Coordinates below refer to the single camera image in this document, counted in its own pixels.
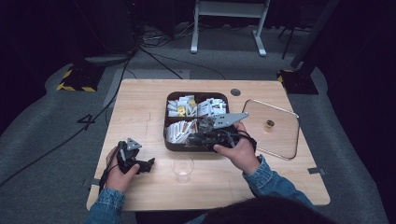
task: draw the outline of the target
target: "wooden table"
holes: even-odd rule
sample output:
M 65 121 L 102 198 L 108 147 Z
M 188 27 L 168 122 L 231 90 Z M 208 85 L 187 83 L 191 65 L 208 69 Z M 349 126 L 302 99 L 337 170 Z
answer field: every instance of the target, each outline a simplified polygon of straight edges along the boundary
M 231 95 L 231 89 L 240 90 L 241 95 Z M 156 160 L 150 173 L 134 177 L 126 192 L 124 210 L 208 209 L 252 198 L 242 172 L 227 158 L 213 152 L 174 152 L 165 147 L 163 120 L 166 98 L 173 91 L 221 92 L 228 99 L 231 113 L 240 113 L 248 99 L 292 110 L 282 85 L 277 81 L 124 79 L 94 178 L 100 179 L 109 151 L 119 141 L 131 137 L 142 145 L 137 155 L 139 160 L 147 161 L 153 157 Z M 187 184 L 177 183 L 171 170 L 173 158 L 180 154 L 187 154 L 194 160 L 195 169 Z M 289 179 L 313 204 L 330 202 L 320 174 L 311 175 L 307 171 L 317 166 L 301 131 L 296 158 L 284 161 L 264 156 L 273 170 Z M 98 186 L 92 186 L 88 209 L 96 201 L 98 190 Z

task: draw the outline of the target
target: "gray carpet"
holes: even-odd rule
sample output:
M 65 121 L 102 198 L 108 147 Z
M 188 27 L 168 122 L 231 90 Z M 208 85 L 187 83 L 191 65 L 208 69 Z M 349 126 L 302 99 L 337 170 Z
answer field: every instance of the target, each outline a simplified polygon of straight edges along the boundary
M 158 57 L 168 67 L 186 71 L 185 78 L 223 79 L 223 75 L 226 79 L 276 80 L 278 70 L 290 68 L 301 44 L 291 43 L 285 60 L 281 60 L 288 34 L 277 39 L 280 30 L 264 29 L 262 39 L 268 55 L 263 58 L 251 36 L 253 28 L 205 30 L 200 33 L 197 54 L 190 54 L 190 35 L 146 50 L 188 62 Z M 296 32 L 294 40 L 302 42 L 305 38 L 306 33 Z M 103 110 L 122 68 L 122 64 L 107 67 L 98 92 L 56 91 L 69 65 L 48 79 L 47 95 L 26 108 L 1 135 L 0 181 L 73 136 L 84 126 L 77 123 L 79 119 L 89 114 L 95 117 Z M 127 67 L 138 78 L 175 78 L 142 51 Z M 388 223 L 375 182 L 332 111 L 324 76 L 316 69 L 312 78 L 319 95 L 289 95 L 289 99 L 302 119 L 302 130 L 318 167 L 326 172 L 322 177 L 332 201 L 318 210 L 339 223 Z M 111 112 L 110 107 L 87 131 L 0 188 L 0 223 L 82 222 L 88 215 L 85 204 L 89 188 L 84 184 L 93 177 Z M 134 213 L 124 212 L 122 223 L 134 223 Z

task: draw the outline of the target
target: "hair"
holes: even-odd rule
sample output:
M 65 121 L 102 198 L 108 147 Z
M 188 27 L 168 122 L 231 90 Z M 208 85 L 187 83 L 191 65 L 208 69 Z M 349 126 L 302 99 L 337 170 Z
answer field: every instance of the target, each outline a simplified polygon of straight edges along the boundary
M 261 196 L 211 210 L 203 224 L 335 223 L 316 210 L 289 199 Z

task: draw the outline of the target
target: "cable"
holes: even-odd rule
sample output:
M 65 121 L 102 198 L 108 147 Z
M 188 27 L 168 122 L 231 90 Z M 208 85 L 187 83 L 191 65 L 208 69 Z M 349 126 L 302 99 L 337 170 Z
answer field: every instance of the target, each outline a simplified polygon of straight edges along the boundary
M 153 58 L 155 61 L 157 61 L 158 63 L 160 63 L 163 67 L 165 67 L 166 69 L 168 69 L 169 71 L 171 71 L 173 74 L 175 74 L 177 77 L 179 77 L 180 79 L 183 79 L 183 77 L 179 76 L 178 73 L 176 73 L 174 70 L 170 69 L 168 66 L 166 66 L 164 63 L 160 62 L 160 60 L 158 60 L 156 57 L 154 57 L 150 52 L 147 52 L 145 49 L 142 49 L 141 47 L 139 47 L 143 52 L 147 53 L 151 58 Z
M 174 59 L 174 58 L 165 57 L 165 56 L 162 56 L 162 55 L 160 55 L 160 54 L 155 54 L 155 53 L 151 53 L 151 54 L 152 54 L 152 55 L 154 55 L 154 56 L 163 57 L 163 58 L 165 58 L 165 59 L 174 60 L 174 61 L 176 61 L 176 62 L 180 62 L 180 63 L 187 63 L 187 64 L 195 65 L 195 66 L 198 66 L 198 67 L 203 67 L 203 68 L 205 68 L 205 69 L 208 69 L 208 70 L 212 70 L 212 71 L 214 71 L 214 72 L 218 73 L 219 75 L 221 75 L 221 76 L 222 76 L 222 78 L 223 78 L 224 80 L 226 80 L 225 76 L 224 76 L 224 75 L 223 75 L 221 72 L 219 72 L 218 70 L 216 70 L 216 69 L 209 68 L 209 67 L 206 67 L 206 66 L 203 66 L 203 65 L 197 64 L 197 63 L 189 63 L 189 62 L 181 61 L 181 60 L 178 60 L 178 59 Z
M 110 106 L 108 106 L 107 107 L 107 109 L 106 109 L 106 113 L 105 113 L 105 121 L 106 121 L 106 125 L 107 125 L 107 127 L 108 127 L 108 120 L 107 120 L 107 111 L 108 111 L 108 109 L 110 108 Z
M 107 165 L 106 165 L 106 169 L 103 171 L 102 176 L 100 177 L 100 181 L 99 181 L 99 194 L 100 192 L 103 190 L 103 188 L 105 187 L 105 183 L 108 179 L 108 174 L 110 173 L 111 169 L 113 169 L 114 167 L 116 167 L 117 165 L 113 166 L 110 168 L 111 163 L 114 160 L 114 157 L 117 155 L 117 153 L 120 151 L 120 143 L 117 145 L 116 150 L 113 151 L 113 154 L 111 154 L 110 160 L 108 161 Z
M 119 165 L 118 164 L 117 165 L 113 165 L 108 171 L 110 172 L 116 166 L 119 166 Z
M 245 131 L 242 131 L 242 130 L 238 130 L 237 131 L 238 132 L 238 136 L 239 137 L 244 137 L 244 138 L 246 138 L 249 142 L 250 142 L 250 144 L 253 146 L 253 148 L 254 148 L 254 152 L 256 152 L 256 148 L 257 148 L 257 142 L 256 142 L 256 140 L 254 140 L 254 138 L 252 138 L 252 137 L 250 137 L 250 134 L 248 134 L 247 132 L 245 132 Z
M 76 0 L 73 0 L 74 4 L 76 5 L 76 7 L 78 8 L 79 13 L 81 14 L 82 18 L 84 19 L 85 23 L 88 25 L 88 27 L 90 28 L 93 36 L 96 38 L 96 40 L 107 50 L 113 52 L 113 53 L 125 53 L 125 52 L 118 52 L 114 49 L 109 48 L 100 38 L 99 36 L 96 34 L 96 32 L 93 30 L 92 26 L 90 25 L 90 22 L 88 21 L 87 17 L 85 16 L 84 12 L 82 11 L 81 7 L 78 5 L 78 3 L 76 2 Z
M 144 46 L 145 48 L 163 47 L 163 46 L 165 46 L 166 44 L 168 44 L 168 43 L 171 42 L 171 41 L 180 40 L 180 39 L 186 37 L 187 35 L 192 35 L 193 33 L 189 33 L 189 34 L 186 34 L 186 35 L 183 35 L 183 33 L 184 33 L 186 30 L 188 30 L 188 29 L 189 29 L 191 26 L 193 26 L 193 25 L 194 25 L 194 22 L 191 23 L 191 24 L 189 24 L 189 25 L 188 25 L 187 27 L 185 27 L 181 32 L 179 32 L 177 35 L 175 35 L 175 37 L 181 36 L 180 38 L 170 39 L 170 38 L 168 37 L 168 35 L 155 35 L 155 36 L 143 38 L 143 40 L 158 39 L 158 43 L 157 43 L 157 44 L 148 44 L 148 43 L 146 43 L 146 42 L 143 42 L 143 46 Z
M 134 79 L 137 79 L 137 77 L 136 77 L 136 75 L 131 71 L 131 70 L 129 70 L 129 69 L 126 69 L 128 72 L 130 72 L 133 76 L 134 76 Z
M 2 188 L 9 180 L 11 180 L 12 178 L 14 178 L 16 175 L 18 175 L 19 173 L 21 173 L 22 171 L 26 170 L 27 168 L 29 168 L 30 166 L 34 165 L 35 163 L 37 163 L 38 161 L 42 160 L 43 158 L 45 158 L 46 156 L 48 156 L 50 153 L 52 153 L 53 151 L 55 151 L 56 149 L 62 147 L 63 145 L 65 145 L 66 143 L 68 143 L 69 141 L 71 141 L 73 138 L 75 138 L 77 135 L 79 135 L 83 130 L 85 130 L 91 123 L 93 123 L 110 105 L 111 103 L 113 103 L 114 99 L 116 98 L 116 95 L 120 89 L 120 84 L 121 81 L 123 79 L 123 75 L 126 69 L 126 66 L 128 65 L 129 61 L 131 61 L 131 59 L 133 58 L 134 53 L 132 54 L 132 56 L 128 59 L 128 62 L 124 64 L 123 70 L 122 70 L 122 74 L 121 74 L 121 78 L 120 78 L 120 83 L 119 86 L 116 89 L 116 92 L 114 93 L 113 97 L 111 98 L 111 100 L 108 102 L 108 104 L 89 122 L 87 122 L 84 127 L 82 127 L 80 130 L 78 130 L 76 133 L 74 133 L 72 136 L 70 136 L 69 138 L 67 138 L 65 141 L 63 141 L 60 145 L 54 147 L 53 149 L 51 149 L 50 151 L 44 153 L 43 155 L 41 155 L 40 157 L 38 157 L 37 159 L 35 159 L 34 161 L 30 162 L 29 164 L 23 166 L 20 170 L 18 170 L 17 172 L 15 172 L 13 175 L 9 176 L 7 179 L 5 179 L 4 181 L 2 181 L 0 183 L 0 188 Z
M 91 57 L 91 58 L 85 58 L 85 61 L 95 66 L 111 66 L 119 63 L 125 63 L 129 58 L 129 54 L 122 55 L 122 57 L 120 57 L 120 55 L 102 55 L 99 57 L 112 57 L 112 56 L 113 57 L 117 56 L 119 58 L 113 60 L 107 60 L 107 61 L 98 61 L 97 59 L 98 57 Z

